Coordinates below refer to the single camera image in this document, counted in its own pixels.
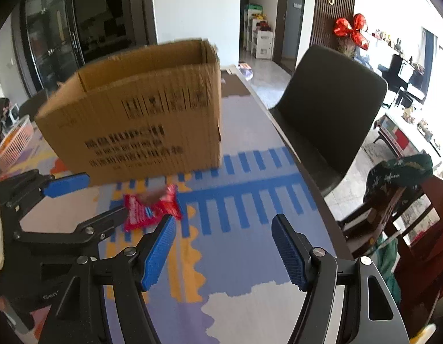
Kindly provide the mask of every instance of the blue gripper pad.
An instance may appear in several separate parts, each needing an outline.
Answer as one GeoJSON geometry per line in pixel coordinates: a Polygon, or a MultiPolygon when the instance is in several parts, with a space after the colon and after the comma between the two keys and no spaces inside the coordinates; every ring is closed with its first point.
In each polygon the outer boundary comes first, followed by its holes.
{"type": "Polygon", "coordinates": [[[43,189],[43,194],[50,198],[57,198],[89,186],[89,176],[86,173],[70,175],[51,181],[43,189]]]}
{"type": "Polygon", "coordinates": [[[172,247],[174,243],[176,232],[177,224],[175,219],[171,217],[159,234],[158,239],[145,260],[145,268],[141,281],[144,291],[148,291],[151,286],[158,282],[170,247],[172,247]]]}
{"type": "Polygon", "coordinates": [[[296,284],[301,291],[307,291],[308,281],[305,275],[303,258],[300,256],[287,230],[277,218],[273,218],[271,231],[290,281],[296,284]]]}

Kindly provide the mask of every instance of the red balloon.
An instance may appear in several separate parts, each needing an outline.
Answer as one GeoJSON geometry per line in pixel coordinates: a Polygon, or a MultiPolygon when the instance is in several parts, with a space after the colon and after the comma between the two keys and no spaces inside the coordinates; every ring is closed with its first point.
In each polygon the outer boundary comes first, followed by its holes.
{"type": "Polygon", "coordinates": [[[363,14],[354,15],[354,30],[360,31],[367,24],[367,20],[363,16],[363,14]]]}
{"type": "Polygon", "coordinates": [[[370,44],[368,40],[359,31],[352,31],[351,39],[354,40],[355,44],[362,49],[368,50],[370,44]]]}
{"type": "Polygon", "coordinates": [[[349,21],[346,18],[338,18],[335,23],[335,29],[333,32],[339,38],[344,38],[345,36],[349,36],[352,32],[352,27],[349,21]]]}

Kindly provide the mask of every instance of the red snack package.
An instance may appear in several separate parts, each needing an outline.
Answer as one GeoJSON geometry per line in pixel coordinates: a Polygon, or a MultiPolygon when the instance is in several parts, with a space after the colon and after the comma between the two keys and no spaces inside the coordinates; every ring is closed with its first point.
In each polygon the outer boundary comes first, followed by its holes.
{"type": "Polygon", "coordinates": [[[141,195],[124,195],[124,206],[129,210],[124,230],[129,232],[132,229],[151,226],[161,221],[164,215],[169,214],[176,220],[182,219],[182,213],[176,198],[177,188],[175,185],[168,185],[164,190],[156,193],[141,195]],[[148,198],[153,198],[157,193],[164,193],[161,198],[152,204],[145,205],[148,198]]]}

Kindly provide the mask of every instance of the pink plastic basket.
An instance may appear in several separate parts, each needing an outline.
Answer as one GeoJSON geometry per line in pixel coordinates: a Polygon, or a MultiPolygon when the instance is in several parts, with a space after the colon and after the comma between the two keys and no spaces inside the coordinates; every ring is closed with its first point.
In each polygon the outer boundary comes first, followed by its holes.
{"type": "Polygon", "coordinates": [[[6,141],[6,137],[13,133],[16,129],[18,132],[0,153],[0,170],[3,172],[7,171],[8,168],[17,161],[32,138],[33,126],[28,115],[24,116],[22,119],[19,119],[17,124],[9,131],[9,133],[0,143],[0,149],[6,141]]]}

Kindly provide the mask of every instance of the silver bolt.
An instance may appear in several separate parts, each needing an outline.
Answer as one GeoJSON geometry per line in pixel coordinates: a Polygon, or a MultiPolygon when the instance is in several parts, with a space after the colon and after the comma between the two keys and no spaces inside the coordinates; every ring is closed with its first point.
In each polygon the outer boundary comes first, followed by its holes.
{"type": "Polygon", "coordinates": [[[126,256],[134,256],[136,253],[135,247],[126,247],[123,251],[126,256]]]}
{"type": "Polygon", "coordinates": [[[312,250],[312,253],[317,257],[322,257],[325,255],[325,250],[323,248],[316,247],[312,250]]]}
{"type": "Polygon", "coordinates": [[[369,257],[367,257],[367,256],[362,256],[362,257],[360,258],[360,262],[361,262],[363,265],[370,265],[370,264],[371,264],[371,259],[370,259],[369,257]]]}
{"type": "Polygon", "coordinates": [[[80,265],[83,265],[88,262],[88,257],[85,255],[82,255],[82,256],[78,257],[78,259],[76,259],[76,262],[80,265]]]}

